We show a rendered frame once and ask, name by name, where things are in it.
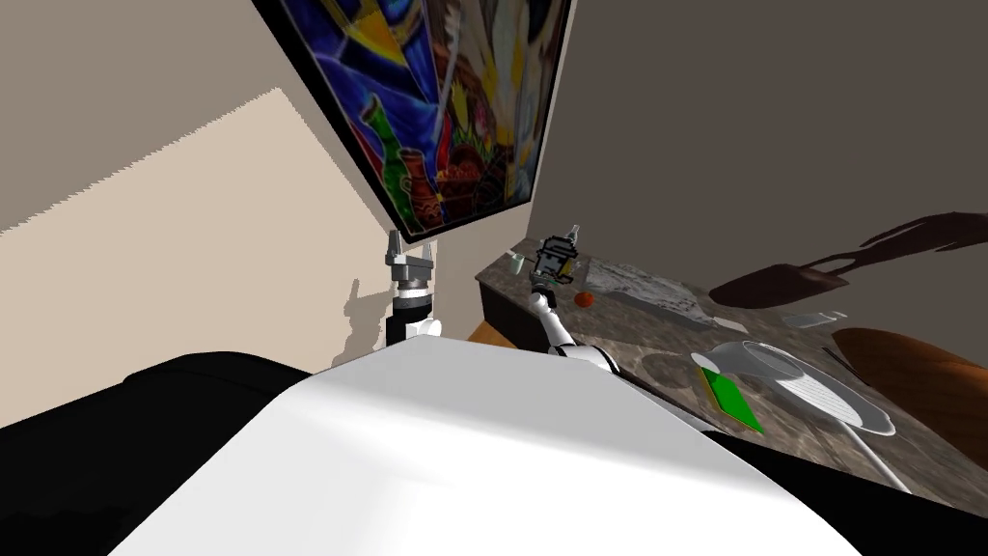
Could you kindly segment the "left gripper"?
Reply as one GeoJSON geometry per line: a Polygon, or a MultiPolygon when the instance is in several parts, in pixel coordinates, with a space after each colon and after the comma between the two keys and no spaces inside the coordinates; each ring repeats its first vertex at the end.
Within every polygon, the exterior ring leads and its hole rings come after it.
{"type": "Polygon", "coordinates": [[[426,242],[422,245],[421,259],[402,257],[400,232],[392,230],[388,234],[388,257],[385,257],[385,265],[389,267],[392,280],[400,290],[425,290],[433,278],[433,243],[426,242]]]}

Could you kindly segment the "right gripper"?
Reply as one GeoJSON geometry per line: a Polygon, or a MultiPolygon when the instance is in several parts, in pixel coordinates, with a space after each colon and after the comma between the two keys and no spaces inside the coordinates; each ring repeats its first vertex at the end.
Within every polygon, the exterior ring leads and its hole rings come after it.
{"type": "Polygon", "coordinates": [[[535,252],[535,267],[531,272],[534,289],[573,282],[579,256],[576,248],[579,230],[579,225],[573,225],[566,236],[550,236],[542,241],[535,252]]]}

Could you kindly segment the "colourful framed painting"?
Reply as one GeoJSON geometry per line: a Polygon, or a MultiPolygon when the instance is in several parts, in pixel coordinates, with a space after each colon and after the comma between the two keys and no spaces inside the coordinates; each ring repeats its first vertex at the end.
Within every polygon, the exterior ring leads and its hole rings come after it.
{"type": "Polygon", "coordinates": [[[409,243],[534,197],[577,0],[252,0],[409,243]]]}

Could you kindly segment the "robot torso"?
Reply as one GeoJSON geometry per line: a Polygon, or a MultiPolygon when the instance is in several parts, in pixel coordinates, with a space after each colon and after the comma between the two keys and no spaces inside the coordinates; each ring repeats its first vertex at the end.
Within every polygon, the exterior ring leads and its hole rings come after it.
{"type": "Polygon", "coordinates": [[[860,556],[590,362],[423,336],[298,382],[110,556],[860,556]]]}

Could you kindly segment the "green book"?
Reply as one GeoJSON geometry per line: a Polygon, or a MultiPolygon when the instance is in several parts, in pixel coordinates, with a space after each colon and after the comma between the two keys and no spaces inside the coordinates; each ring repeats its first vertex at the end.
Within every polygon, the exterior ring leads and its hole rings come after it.
{"type": "Polygon", "coordinates": [[[699,368],[699,374],[708,397],[718,410],[748,430],[764,434],[747,400],[731,379],[704,367],[699,368]]]}

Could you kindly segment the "brown wooden bowl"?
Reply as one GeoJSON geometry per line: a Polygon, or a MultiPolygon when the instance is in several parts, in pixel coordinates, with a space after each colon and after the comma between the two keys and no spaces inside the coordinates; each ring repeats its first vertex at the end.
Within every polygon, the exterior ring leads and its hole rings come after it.
{"type": "Polygon", "coordinates": [[[988,471],[988,368],[890,331],[832,333],[862,382],[988,471]]]}

